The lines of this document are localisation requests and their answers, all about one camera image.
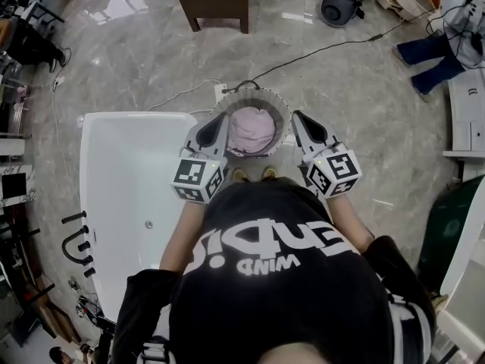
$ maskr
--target marble floor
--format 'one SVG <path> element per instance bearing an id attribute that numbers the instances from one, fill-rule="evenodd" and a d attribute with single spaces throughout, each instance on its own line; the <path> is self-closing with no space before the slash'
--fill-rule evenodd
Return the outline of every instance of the marble floor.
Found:
<path id="1" fill-rule="evenodd" d="M 51 298 L 70 314 L 80 333 L 96 340 L 99 332 L 77 318 L 77 295 L 67 280 L 75 277 L 84 290 L 93 287 L 83 270 L 61 252 L 61 241 L 78 223 L 61 218 L 78 212 L 77 198 L 58 150 L 78 188 L 81 129 L 88 112 L 142 111 L 207 79 L 229 86 L 276 64 L 344 40 L 368 39 L 399 23 L 374 0 L 364 2 L 365 19 L 342 29 L 324 24 L 321 0 L 249 0 L 250 34 L 231 20 L 203 20 L 193 33 L 178 0 L 70 0 L 55 41 L 72 50 L 54 79 L 47 67 L 37 69 L 31 106 L 31 149 L 36 167 L 37 200 L 31 206 L 33 226 L 42 230 L 37 245 L 45 274 L 56 284 Z M 354 149 L 364 176 L 350 194 L 355 209 L 376 235 L 393 237 L 406 259 L 416 265 L 432 202 L 455 172 L 441 156 L 450 132 L 449 105 L 443 88 L 425 103 L 408 78 L 418 69 L 401 65 L 391 48 L 426 36 L 422 22 L 406 24 L 372 43 L 348 44 L 282 67 L 258 82 L 281 94 L 292 110 L 330 122 Z M 213 84 L 178 96 L 159 111 L 193 111 L 214 105 Z"/>

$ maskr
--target black t-shirt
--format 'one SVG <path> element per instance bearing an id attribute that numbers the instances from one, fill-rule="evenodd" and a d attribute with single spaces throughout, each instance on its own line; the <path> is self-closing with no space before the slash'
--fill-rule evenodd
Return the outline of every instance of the black t-shirt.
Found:
<path id="1" fill-rule="evenodd" d="M 140 352 L 169 302 L 177 364 L 255 363 L 292 342 L 313 344 L 333 364 L 395 362 L 389 301 L 397 296 L 422 309 L 434 331 L 426 293 L 394 242 L 381 237 L 359 255 L 320 201 L 296 185 L 234 184 L 220 192 L 193 253 L 182 276 L 143 271 L 129 279 L 115 364 Z M 424 360 L 415 325 L 402 329 L 414 348 L 404 349 L 404 362 Z"/>

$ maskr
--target pink cloth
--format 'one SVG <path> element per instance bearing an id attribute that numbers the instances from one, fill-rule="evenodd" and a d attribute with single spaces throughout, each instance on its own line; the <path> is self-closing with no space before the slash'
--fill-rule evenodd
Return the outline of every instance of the pink cloth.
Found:
<path id="1" fill-rule="evenodd" d="M 228 146 L 240 152 L 259 152 L 271 143 L 275 132 L 268 111 L 252 106 L 241 108 L 230 116 Z"/>

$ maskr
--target sneaker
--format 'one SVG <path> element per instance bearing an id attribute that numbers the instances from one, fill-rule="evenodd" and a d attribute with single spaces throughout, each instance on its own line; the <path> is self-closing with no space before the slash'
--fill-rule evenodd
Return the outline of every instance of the sneaker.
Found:
<path id="1" fill-rule="evenodd" d="M 276 178 L 276 177 L 277 177 L 276 168 L 274 168 L 273 166 L 267 166 L 263 170 L 263 175 L 262 175 L 261 179 Z"/>
<path id="2" fill-rule="evenodd" d="M 66 58 L 66 55 L 64 53 L 62 53 L 62 58 L 59 59 L 59 64 L 61 67 L 64 67 L 67 63 L 67 58 Z"/>
<path id="3" fill-rule="evenodd" d="M 58 65 L 58 62 L 55 60 L 55 59 L 52 59 L 49 63 L 48 63 L 48 70 L 51 72 L 51 73 L 54 73 L 54 70 L 55 68 L 57 67 Z"/>
<path id="4" fill-rule="evenodd" d="M 423 99 L 424 102 L 431 102 L 431 100 L 433 99 L 433 95 L 431 95 L 431 93 L 428 93 L 428 94 L 421 93 L 419 90 L 416 89 L 416 87 L 412 83 L 412 80 L 411 80 L 411 86 L 415 90 L 415 92 Z"/>
<path id="5" fill-rule="evenodd" d="M 393 47 L 393 55 L 394 55 L 396 58 L 398 58 L 398 59 L 399 59 L 399 60 L 400 60 L 400 61 L 401 61 L 401 62 L 402 62 L 402 63 L 403 63 L 405 66 L 407 66 L 407 67 L 411 67 L 411 65 L 410 65 L 408 62 L 406 62 L 406 61 L 404 60 L 404 58 L 402 57 L 402 54 L 401 54 L 401 52 L 399 51 L 399 49 L 398 49 L 397 47 L 395 47 L 395 46 Z"/>
<path id="6" fill-rule="evenodd" d="M 230 176 L 232 182 L 249 182 L 246 173 L 241 168 L 234 168 Z"/>

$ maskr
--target mesh basket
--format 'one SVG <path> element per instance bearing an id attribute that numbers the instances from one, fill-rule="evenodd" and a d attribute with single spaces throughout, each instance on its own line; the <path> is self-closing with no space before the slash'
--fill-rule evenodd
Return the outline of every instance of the mesh basket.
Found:
<path id="1" fill-rule="evenodd" d="M 239 88 L 248 82 L 254 83 L 256 88 Z M 258 152 L 241 152 L 230 147 L 227 147 L 227 151 L 244 158 L 264 158 L 273 154 L 286 139 L 291 121 L 291 111 L 285 101 L 276 93 L 271 92 L 269 89 L 260 88 L 253 81 L 245 81 L 238 85 L 234 92 L 226 95 L 216 104 L 211 111 L 211 116 L 219 115 L 225 111 L 230 117 L 235 111 L 248 106 L 268 111 L 276 127 L 274 137 L 266 147 Z"/>

